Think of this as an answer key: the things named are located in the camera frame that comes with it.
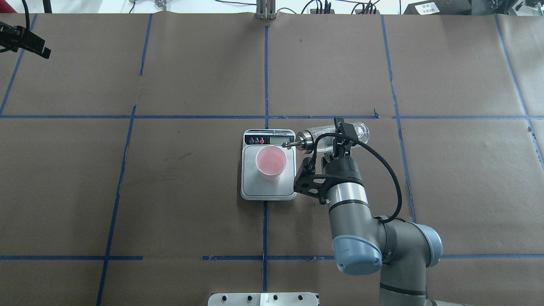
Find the blue joint cap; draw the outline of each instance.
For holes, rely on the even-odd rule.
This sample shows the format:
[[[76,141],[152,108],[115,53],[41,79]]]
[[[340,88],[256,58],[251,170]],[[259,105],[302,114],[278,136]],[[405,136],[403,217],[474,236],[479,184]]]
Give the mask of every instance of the blue joint cap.
[[[429,244],[429,249],[431,251],[431,261],[427,267],[435,266],[440,261],[440,257],[442,257],[442,253],[444,252],[440,235],[438,235],[438,233],[432,229],[432,227],[428,227],[427,225],[417,224],[414,222],[408,223],[415,225],[421,231],[421,233],[423,233],[425,239],[427,239],[427,243]]]
[[[352,235],[336,236],[332,240],[336,266],[348,275],[368,275],[381,268],[380,249],[372,242]]]

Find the digital scale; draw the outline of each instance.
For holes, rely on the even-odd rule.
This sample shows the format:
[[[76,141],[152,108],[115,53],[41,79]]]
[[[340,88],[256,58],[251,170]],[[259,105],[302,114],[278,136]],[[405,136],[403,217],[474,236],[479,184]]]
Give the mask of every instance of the digital scale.
[[[242,139],[242,184],[240,194],[246,200],[289,201],[296,197],[293,184],[296,175],[296,150],[281,148],[284,142],[294,142],[291,130],[247,130]],[[255,164],[257,153],[264,146],[279,146],[287,155],[287,165],[276,181],[265,180]]]

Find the metal plate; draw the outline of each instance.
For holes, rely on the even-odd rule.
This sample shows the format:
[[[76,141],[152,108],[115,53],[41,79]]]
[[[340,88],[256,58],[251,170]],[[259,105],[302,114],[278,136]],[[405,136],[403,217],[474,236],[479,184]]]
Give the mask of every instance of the metal plate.
[[[277,181],[267,181],[261,177],[255,157],[265,145],[248,145],[242,150],[242,188],[240,193],[246,200],[292,200],[296,197],[293,191],[296,164],[295,150],[283,151],[287,155],[287,166]]]
[[[319,298],[310,292],[215,293],[208,306],[319,306]]]

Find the clear plastic bottle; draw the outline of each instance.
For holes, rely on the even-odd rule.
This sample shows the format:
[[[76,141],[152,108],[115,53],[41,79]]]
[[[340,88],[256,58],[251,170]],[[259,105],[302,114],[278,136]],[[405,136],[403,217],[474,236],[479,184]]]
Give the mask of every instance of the clear plastic bottle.
[[[355,128],[355,132],[357,133],[359,140],[363,143],[367,143],[370,137],[370,132],[368,131],[368,127],[362,122],[354,122],[350,124],[353,124]],[[309,132],[309,134],[312,137],[312,143],[313,143],[313,141],[316,140],[317,137],[319,137],[320,135],[323,135],[326,133],[335,133],[336,128],[334,125],[327,125],[327,126],[309,128],[305,132]],[[317,144],[317,153],[318,154],[332,153],[333,143],[334,143],[334,137],[322,138]]]

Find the power cord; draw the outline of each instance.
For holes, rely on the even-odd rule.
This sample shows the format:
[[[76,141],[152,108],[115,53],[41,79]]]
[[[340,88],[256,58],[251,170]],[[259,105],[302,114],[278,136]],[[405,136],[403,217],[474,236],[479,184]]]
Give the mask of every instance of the power cord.
[[[223,1],[223,0],[215,0],[215,1],[221,2],[221,3],[232,3],[232,4],[255,5],[255,6],[257,6],[257,3],[244,3],[244,2],[233,2],[233,1]]]
[[[296,12],[290,8],[281,8],[281,9],[278,9],[277,11],[281,11],[281,10],[290,10],[292,11],[294,14],[296,14]]]
[[[393,183],[395,184],[395,189],[397,190],[397,208],[395,209],[395,212],[387,220],[383,220],[383,219],[379,218],[379,221],[380,221],[380,223],[385,224],[385,223],[389,223],[389,222],[397,219],[397,217],[399,216],[399,213],[400,213],[400,209],[403,206],[403,196],[402,196],[402,193],[400,191],[400,184],[399,184],[399,180],[397,179],[397,176],[395,175],[395,171],[393,171],[393,168],[391,168],[391,166],[389,166],[389,163],[385,160],[385,158],[383,158],[378,152],[376,152],[374,149],[372,149],[366,143],[360,141],[357,138],[349,137],[349,136],[343,135],[343,134],[336,134],[336,133],[321,134],[316,138],[316,141],[314,142],[313,147],[317,148],[318,142],[321,139],[325,138],[325,137],[338,137],[338,138],[342,138],[342,139],[345,139],[345,140],[349,140],[349,141],[351,141],[351,142],[353,142],[355,144],[358,144],[361,147],[365,148],[367,151],[369,151],[372,155],[374,155],[374,157],[376,157],[385,166],[385,168],[387,169],[387,171],[391,175],[391,178],[393,179]],[[314,149],[312,159],[310,161],[310,166],[313,167],[313,169],[316,168],[316,159],[317,159],[317,150]]]
[[[28,13],[27,1],[26,0],[21,0],[21,1],[23,3],[23,7],[24,7],[24,20],[25,20],[24,25],[26,26],[27,31],[30,31],[30,14]],[[23,39],[23,37],[21,37],[21,39],[17,42],[17,47],[21,43],[22,39]],[[4,53],[4,52],[8,52],[8,51],[10,51],[9,48],[4,48],[4,49],[0,50],[0,53]]]
[[[134,0],[134,2],[132,2],[132,8],[130,11],[128,11],[128,13],[132,13],[134,11],[134,7],[136,6],[136,0]]]
[[[302,9],[302,12],[300,12],[301,14],[304,14],[304,10],[308,7],[308,5],[310,5],[310,3],[312,2],[318,2],[317,4],[320,4],[321,6],[321,9],[323,9],[323,3],[321,2],[321,0],[310,0],[308,3],[306,3],[306,5],[304,5],[304,8]]]
[[[339,1],[342,1],[342,2],[350,2],[350,3],[357,3],[353,9],[351,10],[351,13],[350,14],[353,14],[353,12],[355,12],[355,9],[360,5],[362,4],[363,5],[363,9],[357,13],[357,14],[376,14],[376,11],[378,10],[376,8],[376,3],[380,2],[380,0],[376,1],[375,3],[372,3],[372,1],[368,1],[368,3],[363,3],[363,2],[355,2],[355,1],[344,1],[344,0],[339,0]]]

